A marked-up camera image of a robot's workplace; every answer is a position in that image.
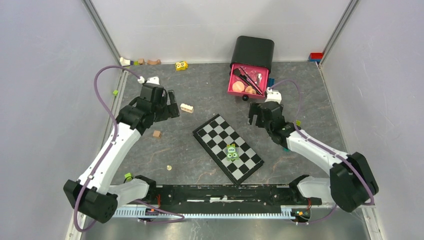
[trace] red lego brick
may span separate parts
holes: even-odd
[[[311,52],[309,55],[309,60],[318,60],[322,58],[323,54],[321,52]]]

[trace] small wooden block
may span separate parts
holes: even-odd
[[[156,61],[147,60],[147,64],[148,65],[159,65],[159,64],[161,64],[161,60],[160,59],[158,59]]]
[[[181,103],[181,105],[179,106],[181,108],[181,110],[187,112],[187,113],[193,113],[195,111],[195,109],[193,108],[193,106]]]
[[[157,139],[160,139],[161,137],[162,137],[162,132],[161,131],[154,131],[153,132],[153,137],[154,138],[157,138]]]

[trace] checkered board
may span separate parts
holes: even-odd
[[[194,130],[193,135],[236,186],[264,164],[256,152],[219,114]],[[225,150],[228,144],[233,143],[238,147],[239,159],[231,162],[227,160]]]

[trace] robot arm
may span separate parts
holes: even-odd
[[[323,202],[335,202],[346,212],[352,212],[369,199],[364,186],[337,155],[354,166],[373,195],[378,193],[379,187],[362,154],[347,154],[316,140],[300,127],[296,130],[292,122],[285,121],[280,102],[280,93],[268,89],[264,103],[250,104],[249,123],[252,124],[253,117],[257,116],[255,125],[265,128],[274,143],[304,156],[329,175],[329,179],[307,175],[297,179],[297,188],[303,197],[318,197]]]
[[[75,208],[77,197],[83,185],[90,179],[78,211],[101,222],[107,222],[122,205],[133,200],[142,199],[149,190],[149,184],[141,179],[133,179],[117,186],[111,186],[118,167],[131,147],[140,139],[146,129],[154,122],[165,121],[180,116],[174,91],[166,91],[159,85],[157,77],[150,78],[143,84],[140,96],[134,98],[129,105],[124,106],[116,118],[118,135],[96,172],[92,169],[99,163],[108,144],[105,144],[88,169],[77,181],[68,180],[63,190],[71,206]],[[111,133],[108,142],[113,140]]]

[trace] gray mat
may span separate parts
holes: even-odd
[[[303,156],[286,152],[268,137],[263,128],[248,125],[249,101],[227,94],[230,67],[228,63],[190,64],[184,71],[176,71],[172,64],[132,66],[132,70],[148,77],[159,76],[160,84],[174,90],[178,105],[194,106],[194,113],[154,123],[130,149],[123,160],[113,184],[121,184],[124,174],[143,175],[158,184],[231,184],[206,151],[193,137],[192,131],[220,114],[265,161],[264,165],[244,183],[289,183],[303,174],[326,177],[324,171]],[[320,72],[313,62],[275,62],[271,77],[296,80],[302,90],[302,110],[299,116],[302,128],[323,143],[345,150],[341,133]],[[283,114],[293,121],[298,93],[294,85],[278,86],[284,104]],[[140,94],[141,85],[129,76],[121,107]],[[162,138],[152,137],[153,131],[162,132]]]

